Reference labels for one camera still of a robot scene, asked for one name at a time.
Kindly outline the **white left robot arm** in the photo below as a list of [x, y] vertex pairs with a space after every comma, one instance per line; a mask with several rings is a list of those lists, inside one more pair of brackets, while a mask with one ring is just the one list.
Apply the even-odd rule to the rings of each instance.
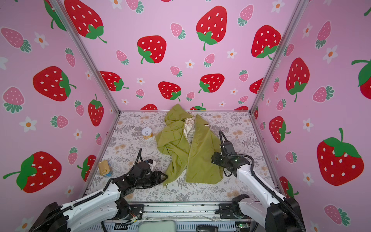
[[167, 175], [151, 170], [151, 161], [134, 164], [130, 171], [108, 180], [103, 189], [76, 201], [58, 205], [51, 203], [31, 227], [32, 232], [83, 232], [109, 220], [123, 219], [130, 223], [139, 213], [125, 199], [136, 189], [150, 189], [163, 183]]

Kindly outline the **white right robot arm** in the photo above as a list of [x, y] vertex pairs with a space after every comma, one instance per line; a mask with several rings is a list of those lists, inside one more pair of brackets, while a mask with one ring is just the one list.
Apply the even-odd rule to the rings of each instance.
[[255, 161], [249, 155], [237, 154], [229, 140], [221, 139], [221, 152], [214, 153], [212, 163], [223, 168], [225, 176], [235, 176], [248, 186], [257, 200], [247, 194], [234, 197], [229, 204], [220, 204], [221, 218], [250, 218], [267, 232], [304, 232], [300, 206], [294, 199], [279, 193], [255, 173]]

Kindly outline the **green zip jacket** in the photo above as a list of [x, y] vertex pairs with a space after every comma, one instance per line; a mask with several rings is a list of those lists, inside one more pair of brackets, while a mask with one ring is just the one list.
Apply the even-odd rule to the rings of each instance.
[[181, 105], [175, 105], [165, 116], [164, 129], [156, 135], [160, 153], [172, 158], [163, 185], [174, 182], [186, 171], [186, 182], [217, 184], [223, 179], [222, 167], [212, 163], [214, 153], [220, 153], [219, 138], [210, 130], [201, 115], [191, 115]]

